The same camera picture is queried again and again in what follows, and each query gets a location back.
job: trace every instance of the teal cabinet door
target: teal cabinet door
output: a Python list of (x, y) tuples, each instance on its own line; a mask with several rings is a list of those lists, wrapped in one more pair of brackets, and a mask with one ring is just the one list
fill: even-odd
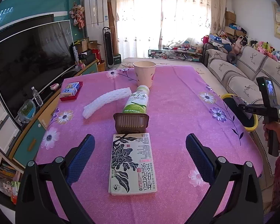
[(36, 120), (21, 141), (13, 158), (26, 167), (27, 163), (36, 156), (45, 131), (39, 120)]
[(95, 73), (95, 72), (98, 72), (98, 66), (96, 65), (96, 63), (94, 63), (92, 66), (87, 68), (84, 72), (82, 72), (82, 75)]

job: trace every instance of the purple tablecloth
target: purple tablecloth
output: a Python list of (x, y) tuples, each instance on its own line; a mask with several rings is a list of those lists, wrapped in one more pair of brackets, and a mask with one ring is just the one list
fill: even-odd
[[(134, 69), (129, 69), (65, 79), (63, 88), (75, 81), (82, 81), (83, 87), (76, 100), (59, 101), (37, 154), (38, 164), (49, 163), (78, 146), (86, 134), (95, 137), (95, 150), (79, 181), (72, 185), (95, 223), (184, 223), (209, 187), (186, 150), (189, 133), (232, 163), (251, 161), (260, 175), (262, 158), (253, 140), (198, 73), (191, 66), (157, 66), (150, 88), (146, 132), (151, 137), (158, 191), (142, 196), (109, 194), (112, 139), (116, 134), (113, 114), (122, 111), (127, 98), (104, 105), (89, 119), (82, 117), (83, 107), (115, 89), (130, 87), (135, 91), (135, 78)], [(52, 184), (49, 190), (59, 216), (66, 218)], [(230, 191), (231, 185), (218, 212), (224, 209)]]

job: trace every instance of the bottle label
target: bottle label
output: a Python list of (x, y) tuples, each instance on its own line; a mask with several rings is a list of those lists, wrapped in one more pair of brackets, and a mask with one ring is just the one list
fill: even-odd
[(146, 113), (148, 96), (143, 92), (134, 92), (128, 99), (123, 113)]

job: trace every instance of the metal screw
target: metal screw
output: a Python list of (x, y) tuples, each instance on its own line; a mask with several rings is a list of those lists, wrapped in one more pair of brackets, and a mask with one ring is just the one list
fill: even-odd
[(55, 162), (61, 163), (63, 161), (63, 157), (59, 156), (55, 159)]
[(225, 162), (226, 162), (226, 158), (224, 158), (223, 156), (220, 156), (220, 157), (218, 158), (218, 160), (219, 160), (219, 162), (221, 162), (221, 163), (225, 163)]
[(32, 167), (33, 165), (34, 165), (34, 161), (29, 161), (29, 162), (28, 162), (28, 166), (29, 166), (29, 167)]
[(246, 164), (248, 167), (253, 167), (253, 164), (250, 161), (247, 161)]

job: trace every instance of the blue gripper pad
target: blue gripper pad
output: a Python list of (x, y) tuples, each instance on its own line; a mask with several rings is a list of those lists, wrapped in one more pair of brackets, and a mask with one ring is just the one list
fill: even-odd
[(215, 182), (215, 166), (204, 151), (209, 148), (204, 147), (194, 134), (189, 134), (187, 136), (186, 148), (193, 159), (203, 181), (209, 183), (211, 186)]
[(72, 183), (77, 182), (81, 173), (83, 172), (84, 167), (86, 166), (93, 150), (95, 147), (95, 140), (92, 135), (90, 135), (84, 142), (84, 144), (80, 147), (75, 157), (69, 164), (67, 168), (67, 177), (66, 182), (69, 186)]

